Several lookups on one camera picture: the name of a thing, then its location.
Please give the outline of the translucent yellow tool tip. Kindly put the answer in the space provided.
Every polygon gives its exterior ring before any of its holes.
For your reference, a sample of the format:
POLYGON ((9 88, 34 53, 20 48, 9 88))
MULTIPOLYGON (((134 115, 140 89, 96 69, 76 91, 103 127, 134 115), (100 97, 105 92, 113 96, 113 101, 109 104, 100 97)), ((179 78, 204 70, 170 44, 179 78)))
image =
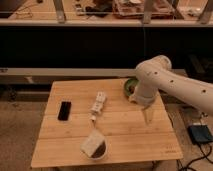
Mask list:
POLYGON ((150 124, 153 119, 153 110, 151 107, 146 107, 143 109, 144 120, 146 124, 150 124))

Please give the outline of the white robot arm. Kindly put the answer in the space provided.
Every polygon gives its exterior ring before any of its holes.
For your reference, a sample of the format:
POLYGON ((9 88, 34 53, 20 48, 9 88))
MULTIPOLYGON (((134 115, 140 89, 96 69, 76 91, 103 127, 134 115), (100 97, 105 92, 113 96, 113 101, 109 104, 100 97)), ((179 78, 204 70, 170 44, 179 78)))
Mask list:
POLYGON ((158 90, 163 90, 201 112, 213 115, 213 84, 177 75, 165 55, 158 55, 139 63, 135 68, 138 83, 129 97, 144 108, 155 101, 158 90))

